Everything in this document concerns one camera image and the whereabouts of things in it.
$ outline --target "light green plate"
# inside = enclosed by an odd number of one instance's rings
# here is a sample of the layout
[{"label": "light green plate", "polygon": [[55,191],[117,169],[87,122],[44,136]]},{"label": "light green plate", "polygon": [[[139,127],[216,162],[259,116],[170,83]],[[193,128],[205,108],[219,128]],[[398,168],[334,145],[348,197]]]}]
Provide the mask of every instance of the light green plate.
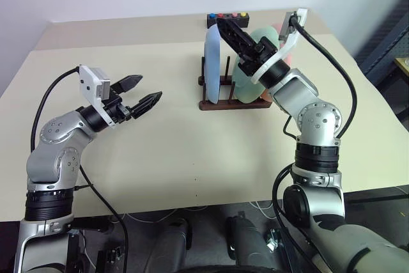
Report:
[{"label": "light green plate", "polygon": [[[277,48],[279,48],[279,34],[277,30],[275,30],[272,26],[259,28],[254,30],[250,34],[251,38],[259,42],[260,39],[265,36],[268,38]],[[244,104],[248,104],[250,102],[255,101],[262,92],[264,92],[265,87],[262,86],[260,83],[253,84],[250,81],[250,77],[248,77],[242,70],[238,67],[238,62],[240,58],[237,56],[235,65],[233,67],[233,74],[232,80],[236,82],[235,86],[235,96],[236,98],[243,102]]]}]

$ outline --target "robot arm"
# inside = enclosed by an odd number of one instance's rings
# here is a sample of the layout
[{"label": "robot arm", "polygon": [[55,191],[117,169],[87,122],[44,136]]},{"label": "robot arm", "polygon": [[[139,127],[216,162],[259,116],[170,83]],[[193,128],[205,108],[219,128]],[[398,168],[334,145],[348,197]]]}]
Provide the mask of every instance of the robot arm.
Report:
[{"label": "robot arm", "polygon": [[82,151],[97,132],[140,117],[162,95],[149,94],[137,105],[127,107],[120,94],[131,90],[141,75],[127,76],[110,86],[109,78],[99,68],[80,65],[78,73],[81,91],[91,105],[46,123],[38,146],[27,160],[26,214],[20,222],[15,273],[48,264],[70,265],[68,254],[75,244],[67,231],[73,221],[73,192]]},{"label": "robot arm", "polygon": [[281,38],[288,40],[279,51],[265,37],[255,42],[234,22],[217,19],[221,37],[241,58],[239,68],[268,89],[301,132],[290,171],[294,184],[283,195],[286,218],[311,239],[333,272],[404,272],[409,266],[405,251],[367,228],[345,224],[338,171],[341,141],[336,137],[341,113],[318,98],[312,82],[282,60],[299,36],[291,19],[303,26],[306,13],[299,9],[287,14]]}]

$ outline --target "beige table surface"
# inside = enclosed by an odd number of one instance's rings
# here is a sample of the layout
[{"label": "beige table surface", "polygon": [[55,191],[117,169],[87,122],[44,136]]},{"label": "beige table surface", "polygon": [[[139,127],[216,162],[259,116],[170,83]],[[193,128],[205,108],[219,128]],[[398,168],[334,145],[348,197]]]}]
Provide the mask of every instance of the beige table surface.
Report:
[{"label": "beige table surface", "polygon": [[[257,16],[267,14],[271,12],[259,12]],[[202,27],[199,18],[203,19],[203,15],[191,15],[186,20]],[[256,20],[259,24],[251,24],[253,29],[265,26],[270,19]],[[26,160],[36,108],[49,84],[79,63],[103,68],[113,81],[127,74],[144,75],[135,89],[123,95],[127,105],[136,104],[149,93],[163,91],[160,102],[149,113],[115,130],[101,132],[82,155],[88,176],[118,212],[271,197],[275,176],[294,160],[295,142],[282,134],[286,115],[275,105],[269,109],[241,111],[198,109],[201,87],[197,85],[197,77],[204,40],[200,34],[205,34],[205,30],[200,28],[195,36],[182,42],[176,42],[173,36],[163,42],[167,36],[162,35],[162,39],[157,39],[160,43],[143,44],[139,37],[133,45],[130,45],[132,40],[110,45],[107,40],[111,30],[101,34],[102,27],[97,31],[102,43],[94,41],[98,47],[83,47],[81,37],[86,44],[92,44],[90,37],[95,37],[95,28],[79,25],[80,34],[75,32],[75,25],[66,25],[70,31],[65,36],[72,36],[67,39],[68,45],[61,34],[64,25],[56,25],[60,34],[54,39],[50,38],[56,28],[49,28],[0,98],[3,115],[0,221],[16,221],[24,216]],[[153,22],[149,27],[153,30],[155,26]],[[341,141],[339,169],[343,173],[344,191],[408,183],[408,132],[334,36],[323,34],[328,30],[320,25],[313,33],[345,67],[358,93],[356,117]],[[75,44],[81,48],[72,48]],[[235,56],[224,43],[222,55]],[[348,117],[351,97],[346,83],[303,39],[293,53],[292,67],[301,69],[315,83],[320,97],[338,106],[344,119]],[[220,96],[224,95],[227,92],[222,90]],[[39,127],[80,105],[87,103],[79,93],[78,78],[71,76],[52,92]],[[289,130],[297,133],[294,123]],[[78,182],[84,183],[80,175]],[[290,183],[287,178],[280,193]],[[73,212],[76,216],[109,213],[89,189],[75,193]]]}]

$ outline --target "floor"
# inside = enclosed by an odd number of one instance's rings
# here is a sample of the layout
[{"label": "floor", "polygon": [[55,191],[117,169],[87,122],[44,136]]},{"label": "floor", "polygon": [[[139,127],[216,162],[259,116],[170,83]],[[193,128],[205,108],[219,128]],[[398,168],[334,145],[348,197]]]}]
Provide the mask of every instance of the floor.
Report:
[{"label": "floor", "polygon": [[[406,193],[409,186],[401,187]],[[378,196],[391,196],[403,194],[395,187],[377,189],[371,191],[360,191],[347,194],[346,199],[363,199]],[[150,254],[155,239],[164,229],[164,226],[175,217],[187,218],[192,223],[193,240],[192,248],[187,252],[186,267],[214,264],[234,264],[227,254],[226,241],[224,239],[224,222],[227,217],[244,211],[258,230],[262,233],[270,228],[278,227],[276,220],[269,220],[261,212],[248,203],[237,203],[228,205],[209,206],[202,208],[178,209],[167,219],[158,223],[143,223],[125,217],[128,227],[130,247],[128,267],[130,272],[142,272],[146,260]],[[172,210],[163,212],[147,212],[133,214],[138,219],[157,221],[171,213]],[[270,217],[274,216],[272,209],[265,210]],[[359,224],[377,232],[394,245],[408,249],[409,245],[409,198],[388,201],[367,202],[354,205],[346,205],[346,220],[351,224]],[[17,222],[0,223],[0,270],[6,270],[10,258],[15,251],[18,236]],[[311,248],[305,240],[293,229],[292,234],[301,243],[307,252]],[[101,234],[93,231],[85,233],[87,239],[87,252],[89,257],[96,262],[98,250],[116,247],[123,243],[123,233],[119,224],[115,224],[110,234]],[[121,263],[111,268],[111,272],[121,272]]]}]

